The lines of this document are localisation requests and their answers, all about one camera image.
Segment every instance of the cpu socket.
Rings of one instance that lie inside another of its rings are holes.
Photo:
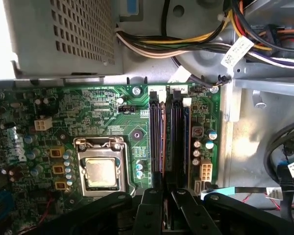
[[[104,197],[126,192],[127,145],[121,137],[74,139],[83,196]]]

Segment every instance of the screw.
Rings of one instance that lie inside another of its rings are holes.
[[[180,190],[177,191],[177,193],[183,195],[183,194],[186,193],[186,191],[180,189]]]
[[[212,94],[216,94],[219,91],[219,87],[213,87],[209,89]]]
[[[117,149],[117,150],[119,150],[119,149],[121,149],[121,145],[120,145],[119,143],[116,143],[116,144],[114,145],[114,148]]]
[[[211,195],[210,198],[211,198],[212,200],[215,200],[215,201],[218,201],[218,200],[220,199],[220,198],[219,198],[218,196],[216,196],[216,195]]]
[[[134,87],[132,89],[132,92],[134,95],[140,95],[142,93],[142,90],[139,87]]]
[[[13,234],[13,232],[12,232],[12,230],[6,230],[5,232],[4,232],[4,235],[12,235]]]
[[[81,151],[85,151],[86,150],[86,146],[85,145],[79,145],[78,149]]]

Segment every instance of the mounting screw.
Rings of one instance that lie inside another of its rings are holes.
[[[219,91],[219,87],[209,88],[209,90],[210,90],[210,92],[211,92],[212,94],[216,94],[216,93],[218,93],[218,91]]]
[[[134,95],[140,95],[142,93],[142,90],[139,87],[134,87],[132,89],[132,92]]]
[[[13,232],[10,229],[4,232],[4,235],[12,235],[12,234],[13,234]]]
[[[218,201],[218,200],[220,199],[220,198],[219,198],[218,196],[216,196],[216,195],[211,195],[210,198],[211,198],[212,200],[215,200],[215,201]]]
[[[182,194],[182,195],[183,195],[183,194],[185,194],[185,193],[186,193],[186,191],[184,191],[184,190],[181,190],[181,189],[180,189],[180,190],[178,190],[178,191],[177,191],[177,193],[178,193],[178,194]]]
[[[78,146],[78,149],[81,150],[81,151],[85,151],[86,150],[86,146],[81,144]]]

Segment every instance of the white wire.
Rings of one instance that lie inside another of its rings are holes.
[[[137,48],[131,44],[129,44],[119,33],[117,33],[117,37],[128,47],[130,48],[132,51],[142,55],[142,56],[145,56],[145,57],[148,57],[148,58],[153,58],[153,59],[164,59],[164,58],[170,58],[170,57],[173,57],[173,56],[177,56],[177,55],[181,55],[181,54],[184,54],[186,52],[189,52],[189,51],[184,51],[184,50],[178,50],[178,51],[175,51],[175,52],[167,52],[167,53],[153,53],[153,52],[149,52],[149,51],[144,51],[140,48]],[[225,43],[207,43],[207,44],[211,44],[211,45],[218,45],[218,46],[223,46],[223,47],[228,47],[230,48],[231,45],[229,44],[225,44]],[[287,66],[287,65],[283,65],[283,64],[280,64],[280,63],[277,63],[275,61],[271,61],[261,55],[258,55],[256,53],[253,53],[253,52],[248,52],[248,55],[254,57],[254,58],[257,58],[261,61],[264,61],[270,65],[274,65],[274,66],[277,66],[277,67],[280,67],[280,68],[285,68],[285,69],[294,69],[294,66]],[[288,59],[288,58],[273,58],[275,60],[280,60],[280,61],[286,61],[286,62],[292,62],[294,63],[294,59]]]

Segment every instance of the white connector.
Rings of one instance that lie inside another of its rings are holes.
[[[200,162],[200,178],[205,182],[211,182],[212,180],[212,163],[209,159],[204,159]]]
[[[34,121],[36,131],[46,131],[52,127],[52,118],[46,117]]]

